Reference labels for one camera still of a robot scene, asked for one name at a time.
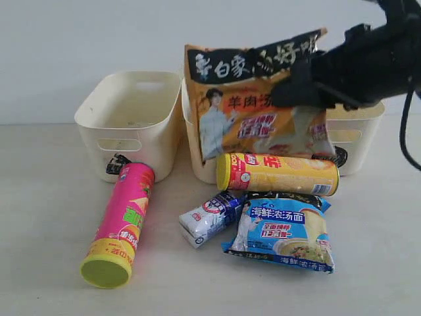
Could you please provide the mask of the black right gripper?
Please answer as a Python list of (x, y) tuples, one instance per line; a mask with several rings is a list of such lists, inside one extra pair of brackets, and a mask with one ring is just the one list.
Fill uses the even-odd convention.
[[(253, 47), (247, 66), (259, 61), (290, 66), (316, 47)], [(371, 107), (382, 99), (402, 95), (412, 86), (420, 92), (420, 23), (396, 22), (371, 29), (359, 24), (345, 33), (345, 41), (315, 57), (310, 65), (293, 65), (290, 76), (271, 90), (278, 108), (309, 106), (333, 109), (336, 101), (352, 107)]]

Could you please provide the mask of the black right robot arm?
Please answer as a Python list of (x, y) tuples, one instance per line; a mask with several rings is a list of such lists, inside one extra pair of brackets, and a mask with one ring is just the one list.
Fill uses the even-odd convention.
[(308, 105), (347, 111), (396, 95), (420, 93), (420, 4), (378, 1), (386, 23), (358, 24), (329, 51), (311, 48), (288, 66), (270, 95), (275, 107)]

